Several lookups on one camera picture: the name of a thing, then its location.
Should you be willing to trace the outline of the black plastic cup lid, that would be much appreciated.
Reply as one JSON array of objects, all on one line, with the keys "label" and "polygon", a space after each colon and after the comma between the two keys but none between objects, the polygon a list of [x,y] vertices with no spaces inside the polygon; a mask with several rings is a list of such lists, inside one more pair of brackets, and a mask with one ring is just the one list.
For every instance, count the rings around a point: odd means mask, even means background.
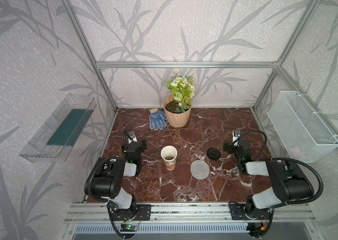
[{"label": "black plastic cup lid", "polygon": [[217,161],[220,159],[221,153],[217,148],[210,148],[207,150],[206,155],[210,160]]}]

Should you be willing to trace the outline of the paper milk tea cup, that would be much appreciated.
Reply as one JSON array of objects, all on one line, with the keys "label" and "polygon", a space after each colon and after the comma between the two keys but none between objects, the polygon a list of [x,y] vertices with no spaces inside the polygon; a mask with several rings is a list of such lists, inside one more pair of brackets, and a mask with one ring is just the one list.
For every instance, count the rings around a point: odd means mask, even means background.
[{"label": "paper milk tea cup", "polygon": [[177,155],[178,151],[174,146],[165,146],[161,150],[161,157],[164,160],[168,171],[173,171],[175,169]]}]

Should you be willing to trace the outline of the translucent round leak-proof paper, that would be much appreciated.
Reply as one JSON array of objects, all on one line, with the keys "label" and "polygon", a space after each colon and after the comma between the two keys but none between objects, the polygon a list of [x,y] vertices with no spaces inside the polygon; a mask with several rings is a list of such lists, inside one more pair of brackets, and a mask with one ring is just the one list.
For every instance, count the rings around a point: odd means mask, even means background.
[{"label": "translucent round leak-proof paper", "polygon": [[205,180],[209,176],[210,169],[205,161],[197,160],[192,162],[190,172],[194,178],[198,180]]}]

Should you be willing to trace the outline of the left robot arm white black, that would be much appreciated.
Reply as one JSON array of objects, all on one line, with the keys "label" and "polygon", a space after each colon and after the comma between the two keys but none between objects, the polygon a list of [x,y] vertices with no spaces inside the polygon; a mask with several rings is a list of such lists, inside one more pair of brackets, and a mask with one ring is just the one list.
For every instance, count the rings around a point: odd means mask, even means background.
[{"label": "left robot arm white black", "polygon": [[85,183],[85,194],[96,201],[107,203],[114,211],[135,215],[135,198],[123,189],[122,182],[124,177],[139,175],[143,162],[142,152],[146,149],[146,140],[141,143],[131,142],[124,146],[124,158],[99,158]]}]

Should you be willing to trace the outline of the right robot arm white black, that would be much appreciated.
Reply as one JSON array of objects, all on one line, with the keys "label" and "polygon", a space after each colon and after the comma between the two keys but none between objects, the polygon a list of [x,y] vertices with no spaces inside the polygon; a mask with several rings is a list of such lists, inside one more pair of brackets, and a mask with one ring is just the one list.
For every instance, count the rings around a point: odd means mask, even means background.
[{"label": "right robot arm white black", "polygon": [[[249,219],[255,220],[271,209],[312,202],[323,192],[323,182],[318,172],[301,161],[289,158],[253,161],[251,145],[244,140],[224,141],[223,150],[234,155],[242,174],[270,179],[271,187],[247,197],[245,205],[241,207]],[[300,166],[317,177],[319,188],[316,193]]]}]

